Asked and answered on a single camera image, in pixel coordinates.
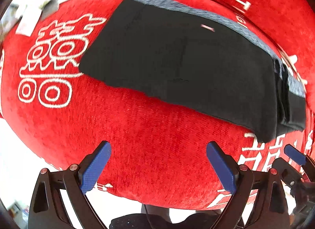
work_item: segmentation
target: red pillow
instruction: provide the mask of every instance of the red pillow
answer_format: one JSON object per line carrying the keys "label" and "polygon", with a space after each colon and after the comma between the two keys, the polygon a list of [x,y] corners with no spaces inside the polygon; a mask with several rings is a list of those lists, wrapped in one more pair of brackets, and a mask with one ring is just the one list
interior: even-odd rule
{"label": "red pillow", "polygon": [[[311,110],[304,132],[259,144],[243,127],[81,74],[82,53],[121,1],[71,0],[40,21],[31,37],[16,35],[15,27],[5,39],[2,112],[38,156],[66,169],[107,140],[112,155],[99,178],[99,189],[142,203],[202,210],[224,207],[229,198],[207,160],[208,142],[216,141],[239,164],[263,171],[276,157],[286,158],[286,144],[312,151]],[[267,36],[230,9],[211,0],[176,1],[235,22],[244,20],[280,55]],[[279,24],[270,22],[269,27]]]}

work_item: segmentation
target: metal screw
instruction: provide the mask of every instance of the metal screw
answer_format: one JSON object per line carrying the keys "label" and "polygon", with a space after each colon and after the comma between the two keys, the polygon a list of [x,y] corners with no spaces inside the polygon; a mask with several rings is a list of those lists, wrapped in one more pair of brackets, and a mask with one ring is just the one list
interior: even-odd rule
{"label": "metal screw", "polygon": [[245,164],[241,164],[241,165],[239,166],[239,169],[240,169],[241,171],[246,171],[246,170],[248,170],[248,167],[247,167]]}
{"label": "metal screw", "polygon": [[77,170],[78,169],[78,165],[76,165],[76,164],[72,164],[71,166],[70,166],[70,170],[71,171],[74,171],[74,170]]}
{"label": "metal screw", "polygon": [[40,171],[41,174],[45,174],[47,172],[48,169],[44,168]]}
{"label": "metal screw", "polygon": [[278,171],[274,168],[270,169],[270,173],[273,175],[277,175]]}

